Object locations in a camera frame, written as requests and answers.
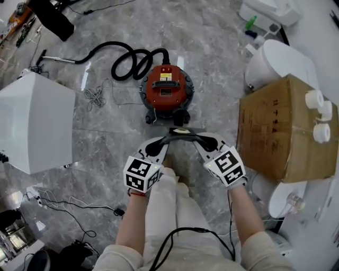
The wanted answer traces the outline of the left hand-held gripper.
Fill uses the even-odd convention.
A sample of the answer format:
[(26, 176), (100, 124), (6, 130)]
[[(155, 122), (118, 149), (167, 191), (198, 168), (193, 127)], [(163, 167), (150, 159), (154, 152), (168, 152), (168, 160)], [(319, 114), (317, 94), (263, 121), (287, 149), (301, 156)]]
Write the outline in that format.
[(123, 169), (124, 185), (127, 188), (146, 193), (160, 180), (164, 169), (162, 163), (170, 145), (164, 139), (162, 136), (146, 140), (138, 153), (128, 157)]

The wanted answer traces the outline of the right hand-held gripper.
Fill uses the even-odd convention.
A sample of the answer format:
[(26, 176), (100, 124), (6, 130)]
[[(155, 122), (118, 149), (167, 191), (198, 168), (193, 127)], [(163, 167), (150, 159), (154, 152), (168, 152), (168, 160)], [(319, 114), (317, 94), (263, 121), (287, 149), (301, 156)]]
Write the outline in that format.
[(226, 140), (210, 132), (197, 133), (198, 141), (193, 144), (204, 161), (204, 168), (227, 188), (234, 181), (244, 177), (244, 164), (235, 147), (226, 145)]

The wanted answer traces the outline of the person's right forearm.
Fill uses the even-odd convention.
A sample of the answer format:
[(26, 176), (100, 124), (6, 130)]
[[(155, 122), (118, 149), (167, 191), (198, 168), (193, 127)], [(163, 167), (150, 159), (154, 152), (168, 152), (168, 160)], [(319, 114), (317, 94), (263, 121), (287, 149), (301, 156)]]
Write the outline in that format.
[(240, 243), (243, 245), (251, 236), (264, 232), (265, 228), (244, 185), (229, 190), (229, 193), (232, 214)]

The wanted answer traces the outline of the person's left forearm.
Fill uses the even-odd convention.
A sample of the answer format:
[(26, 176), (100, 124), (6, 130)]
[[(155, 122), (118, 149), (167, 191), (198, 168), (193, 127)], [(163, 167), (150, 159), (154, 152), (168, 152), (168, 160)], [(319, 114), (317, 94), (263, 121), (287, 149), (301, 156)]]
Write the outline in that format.
[(146, 194), (130, 191), (127, 210), (119, 226), (116, 244), (126, 246), (143, 254), (145, 245)]

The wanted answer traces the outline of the grey wristband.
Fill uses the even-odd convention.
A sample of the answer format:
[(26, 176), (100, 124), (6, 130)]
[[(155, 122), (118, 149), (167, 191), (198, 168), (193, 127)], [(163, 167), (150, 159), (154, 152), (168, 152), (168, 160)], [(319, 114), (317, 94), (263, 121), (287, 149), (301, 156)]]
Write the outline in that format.
[(247, 178), (241, 177), (237, 181), (234, 181), (231, 185), (227, 187), (228, 190), (232, 190), (238, 186), (246, 186), (247, 185)]

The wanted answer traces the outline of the red vacuum cleaner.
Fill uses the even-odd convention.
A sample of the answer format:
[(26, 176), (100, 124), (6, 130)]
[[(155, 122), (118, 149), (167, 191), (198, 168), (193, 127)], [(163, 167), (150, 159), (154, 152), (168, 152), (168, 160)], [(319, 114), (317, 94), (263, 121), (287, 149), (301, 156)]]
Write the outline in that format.
[(189, 105), (193, 100), (194, 84), (179, 66), (155, 66), (142, 80), (141, 101), (148, 109), (145, 120), (152, 124), (157, 119), (173, 120), (175, 126), (189, 123)]

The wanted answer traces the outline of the large cardboard box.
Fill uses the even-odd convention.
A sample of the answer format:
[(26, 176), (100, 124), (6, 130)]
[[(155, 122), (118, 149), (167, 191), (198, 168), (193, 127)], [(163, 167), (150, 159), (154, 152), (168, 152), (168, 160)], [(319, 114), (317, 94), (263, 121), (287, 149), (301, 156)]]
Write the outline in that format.
[[(338, 108), (332, 103), (332, 119), (320, 121), (318, 109), (309, 109), (305, 103), (305, 94), (313, 89), (287, 75), (240, 100), (237, 149), (246, 167), (284, 183), (335, 175)], [(314, 140), (314, 126), (320, 123), (329, 124), (329, 142)]]

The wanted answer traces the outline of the person's beige clothing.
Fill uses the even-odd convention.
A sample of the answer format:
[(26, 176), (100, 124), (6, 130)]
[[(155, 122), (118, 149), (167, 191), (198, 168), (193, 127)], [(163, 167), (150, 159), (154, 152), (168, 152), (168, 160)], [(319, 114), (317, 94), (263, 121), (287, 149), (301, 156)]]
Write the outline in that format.
[(240, 263), (226, 258), (211, 233), (188, 181), (165, 167), (147, 197), (143, 254), (107, 246), (93, 271), (295, 271), (264, 231), (240, 244)]

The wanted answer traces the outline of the white toilet with open lid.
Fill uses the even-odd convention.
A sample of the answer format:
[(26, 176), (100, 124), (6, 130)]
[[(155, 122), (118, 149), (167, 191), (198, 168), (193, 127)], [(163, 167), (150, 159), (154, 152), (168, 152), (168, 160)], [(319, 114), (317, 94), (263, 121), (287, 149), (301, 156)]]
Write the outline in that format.
[[(336, 178), (309, 180), (297, 183), (274, 183), (261, 174), (257, 174), (250, 184), (251, 192), (266, 207), (273, 218), (284, 218), (297, 214), (306, 220), (321, 221), (331, 204)], [(295, 193), (305, 202), (305, 208), (299, 212), (290, 212), (287, 197)]]

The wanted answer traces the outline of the clear plastic cup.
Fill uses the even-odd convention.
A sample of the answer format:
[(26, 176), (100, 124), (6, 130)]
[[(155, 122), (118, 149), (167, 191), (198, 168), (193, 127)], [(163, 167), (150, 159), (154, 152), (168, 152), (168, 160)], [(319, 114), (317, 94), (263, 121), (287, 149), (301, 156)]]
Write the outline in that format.
[(299, 212), (305, 208), (304, 200), (295, 193), (290, 193), (287, 197), (287, 205), (290, 212)]

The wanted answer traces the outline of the large white cabinet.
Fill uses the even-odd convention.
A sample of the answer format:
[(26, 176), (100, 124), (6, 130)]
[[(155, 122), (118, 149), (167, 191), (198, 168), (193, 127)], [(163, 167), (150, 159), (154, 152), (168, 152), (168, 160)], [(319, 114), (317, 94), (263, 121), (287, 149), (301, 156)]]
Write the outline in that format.
[(0, 162), (29, 175), (71, 164), (75, 97), (34, 72), (0, 90)]

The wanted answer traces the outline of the metal vacuum wand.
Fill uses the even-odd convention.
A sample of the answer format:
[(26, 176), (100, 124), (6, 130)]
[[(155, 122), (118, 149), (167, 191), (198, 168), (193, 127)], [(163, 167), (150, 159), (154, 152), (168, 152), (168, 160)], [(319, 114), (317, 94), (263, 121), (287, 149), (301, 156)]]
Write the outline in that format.
[(59, 58), (59, 57), (50, 57), (50, 56), (46, 56), (47, 50), (43, 50), (41, 55), (39, 56), (38, 60), (36, 61), (36, 65), (40, 65), (40, 63), (43, 60), (54, 60), (54, 61), (61, 61), (61, 62), (67, 62), (67, 63), (71, 63), (74, 64), (75, 61), (74, 60), (70, 60), (70, 59), (63, 59), (63, 58)]

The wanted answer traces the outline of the orange box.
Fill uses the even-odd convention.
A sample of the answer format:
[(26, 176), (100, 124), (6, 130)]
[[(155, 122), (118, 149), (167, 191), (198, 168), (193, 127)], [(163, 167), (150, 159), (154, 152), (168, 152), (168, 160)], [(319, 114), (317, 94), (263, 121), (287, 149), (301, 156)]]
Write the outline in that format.
[(8, 39), (31, 16), (32, 11), (25, 2), (17, 4), (16, 9), (7, 22), (0, 20), (0, 43)]

